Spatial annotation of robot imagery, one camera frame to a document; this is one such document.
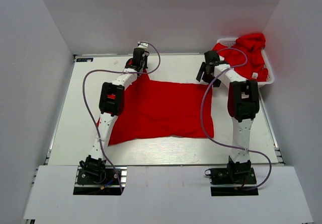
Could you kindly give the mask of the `red t shirt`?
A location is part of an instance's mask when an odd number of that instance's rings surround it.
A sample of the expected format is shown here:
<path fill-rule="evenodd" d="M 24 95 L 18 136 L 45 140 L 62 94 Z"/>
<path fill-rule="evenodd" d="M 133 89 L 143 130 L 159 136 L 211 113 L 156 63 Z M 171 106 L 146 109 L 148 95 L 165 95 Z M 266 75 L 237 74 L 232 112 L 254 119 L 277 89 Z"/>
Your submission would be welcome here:
<path fill-rule="evenodd" d="M 212 91 L 206 85 L 153 81 L 140 76 L 125 90 L 125 107 L 109 145 L 168 136 L 214 137 Z"/>

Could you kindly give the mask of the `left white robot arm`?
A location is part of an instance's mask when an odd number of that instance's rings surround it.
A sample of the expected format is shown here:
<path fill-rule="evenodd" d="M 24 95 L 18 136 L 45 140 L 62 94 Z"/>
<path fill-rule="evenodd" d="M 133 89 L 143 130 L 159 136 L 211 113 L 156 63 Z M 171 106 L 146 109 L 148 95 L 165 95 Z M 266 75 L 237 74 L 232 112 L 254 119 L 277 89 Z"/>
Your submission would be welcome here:
<path fill-rule="evenodd" d="M 106 155 L 104 144 L 110 140 L 113 126 L 125 105 L 125 90 L 137 80 L 147 68 L 149 56 L 148 43 L 140 42 L 134 48 L 133 57 L 128 59 L 123 71 L 117 72 L 119 76 L 111 83 L 104 82 L 99 99 L 100 117 L 94 121 L 97 131 L 93 150 L 85 161 L 80 161 L 81 168 L 89 174 L 95 183 L 102 183 L 106 179 Z"/>

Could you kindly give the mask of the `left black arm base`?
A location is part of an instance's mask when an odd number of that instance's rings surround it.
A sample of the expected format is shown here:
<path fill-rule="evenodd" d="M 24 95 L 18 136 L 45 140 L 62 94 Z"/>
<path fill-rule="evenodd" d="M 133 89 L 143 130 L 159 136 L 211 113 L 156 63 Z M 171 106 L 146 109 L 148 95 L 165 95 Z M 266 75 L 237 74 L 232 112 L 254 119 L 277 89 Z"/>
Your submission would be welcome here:
<path fill-rule="evenodd" d="M 116 168 L 106 167 L 100 177 L 85 172 L 81 167 L 78 168 L 73 189 L 73 195 L 97 195 L 97 196 L 120 196 L 121 189 L 126 185 L 126 167 Z"/>

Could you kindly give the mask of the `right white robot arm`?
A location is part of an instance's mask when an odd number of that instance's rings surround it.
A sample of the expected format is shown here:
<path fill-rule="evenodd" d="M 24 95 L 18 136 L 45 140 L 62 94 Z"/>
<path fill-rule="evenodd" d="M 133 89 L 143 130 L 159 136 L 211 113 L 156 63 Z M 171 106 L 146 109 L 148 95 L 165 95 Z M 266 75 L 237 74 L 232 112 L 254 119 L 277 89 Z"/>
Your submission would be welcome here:
<path fill-rule="evenodd" d="M 227 176 L 239 183 L 251 171 L 249 155 L 251 127 L 259 112 L 259 91 L 256 80 L 248 80 L 237 73 L 227 61 L 220 59 L 217 51 L 204 53 L 196 80 L 212 87 L 224 84 L 228 88 L 227 109 L 232 119 L 233 137 L 227 164 Z"/>

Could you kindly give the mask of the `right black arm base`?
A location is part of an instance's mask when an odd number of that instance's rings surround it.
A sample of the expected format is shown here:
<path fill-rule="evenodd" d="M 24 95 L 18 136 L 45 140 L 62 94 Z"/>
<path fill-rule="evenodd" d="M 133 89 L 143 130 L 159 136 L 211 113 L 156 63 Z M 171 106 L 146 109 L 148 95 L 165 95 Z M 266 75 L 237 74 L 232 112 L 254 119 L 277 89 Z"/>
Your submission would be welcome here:
<path fill-rule="evenodd" d="M 230 176 L 227 168 L 209 168 L 204 172 L 210 180 L 212 197 L 258 196 L 257 179 L 253 168 L 246 173 Z"/>

